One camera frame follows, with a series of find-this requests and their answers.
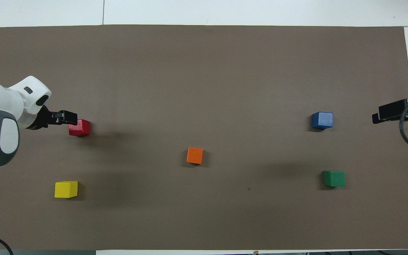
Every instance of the green cube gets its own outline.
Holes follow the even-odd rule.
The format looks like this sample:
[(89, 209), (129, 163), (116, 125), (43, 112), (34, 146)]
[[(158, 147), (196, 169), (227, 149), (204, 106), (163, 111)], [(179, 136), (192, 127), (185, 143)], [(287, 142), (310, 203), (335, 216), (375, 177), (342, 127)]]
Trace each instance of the green cube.
[(345, 187), (345, 173), (342, 171), (324, 171), (324, 184), (330, 187)]

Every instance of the brown mat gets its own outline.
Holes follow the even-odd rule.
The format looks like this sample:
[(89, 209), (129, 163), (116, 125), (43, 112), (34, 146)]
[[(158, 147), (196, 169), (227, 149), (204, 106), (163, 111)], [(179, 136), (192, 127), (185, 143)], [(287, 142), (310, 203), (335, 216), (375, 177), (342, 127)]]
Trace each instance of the brown mat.
[[(0, 84), (28, 75), (93, 133), (21, 130), (0, 168), (15, 249), (408, 248), (408, 145), (371, 123), (408, 98), (402, 28), (0, 28)], [(332, 129), (313, 132), (317, 111)]]

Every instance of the yellow cube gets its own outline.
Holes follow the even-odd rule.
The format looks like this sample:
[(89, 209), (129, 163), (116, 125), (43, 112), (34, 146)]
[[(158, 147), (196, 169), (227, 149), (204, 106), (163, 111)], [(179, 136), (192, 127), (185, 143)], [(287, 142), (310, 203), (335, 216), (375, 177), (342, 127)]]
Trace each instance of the yellow cube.
[(71, 198), (78, 195), (78, 181), (60, 181), (55, 184), (56, 198)]

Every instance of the cube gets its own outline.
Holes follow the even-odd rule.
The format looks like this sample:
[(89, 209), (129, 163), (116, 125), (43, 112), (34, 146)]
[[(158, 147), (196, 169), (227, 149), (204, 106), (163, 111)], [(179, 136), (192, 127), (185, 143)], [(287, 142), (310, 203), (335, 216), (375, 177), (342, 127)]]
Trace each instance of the cube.
[(330, 187), (345, 187), (343, 171), (324, 171), (324, 184)]
[(84, 137), (91, 133), (91, 123), (84, 119), (78, 119), (77, 125), (68, 125), (68, 134), (75, 137)]
[(78, 195), (78, 181), (60, 181), (55, 183), (55, 198), (71, 198)]
[(194, 164), (201, 164), (203, 161), (203, 149), (188, 148), (187, 162)]
[(333, 127), (333, 113), (317, 112), (313, 114), (313, 129)]

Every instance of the white table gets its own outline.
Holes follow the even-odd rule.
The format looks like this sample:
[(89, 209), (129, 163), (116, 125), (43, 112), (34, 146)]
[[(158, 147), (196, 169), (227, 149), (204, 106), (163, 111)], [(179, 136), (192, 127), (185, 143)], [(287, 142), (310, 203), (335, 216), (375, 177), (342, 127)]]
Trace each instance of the white table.
[[(0, 27), (101, 24), (402, 26), (408, 52), (408, 0), (0, 0)], [(154, 253), (234, 254), (253, 250), (97, 251), (98, 255)]]

